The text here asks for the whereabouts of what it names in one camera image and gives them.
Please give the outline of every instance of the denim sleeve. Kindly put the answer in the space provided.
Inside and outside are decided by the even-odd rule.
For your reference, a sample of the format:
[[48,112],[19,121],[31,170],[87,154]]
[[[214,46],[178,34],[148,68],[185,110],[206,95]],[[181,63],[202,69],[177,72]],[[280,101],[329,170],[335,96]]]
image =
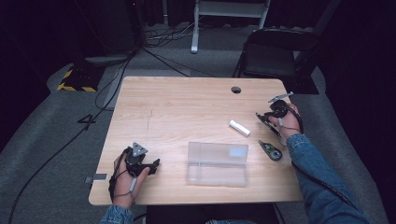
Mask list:
[[[287,145],[291,160],[298,168],[332,186],[358,207],[344,181],[305,135],[290,136]],[[296,174],[309,223],[370,223],[359,208],[356,209],[343,202],[335,194],[305,175],[297,171]]]
[[111,205],[107,208],[105,216],[100,224],[132,224],[134,223],[134,214],[129,209],[121,206]]

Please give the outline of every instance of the forearm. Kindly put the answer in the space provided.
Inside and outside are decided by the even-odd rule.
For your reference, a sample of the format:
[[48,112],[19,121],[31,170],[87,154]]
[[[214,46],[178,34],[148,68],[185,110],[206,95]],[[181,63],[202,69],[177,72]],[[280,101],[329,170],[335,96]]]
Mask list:
[[107,208],[105,216],[102,218],[101,224],[133,224],[134,214],[127,208],[111,205]]
[[[357,206],[344,181],[304,135],[292,135],[287,144],[291,159],[299,169],[333,187]],[[369,223],[362,211],[345,203],[306,175],[296,173],[310,223]]]

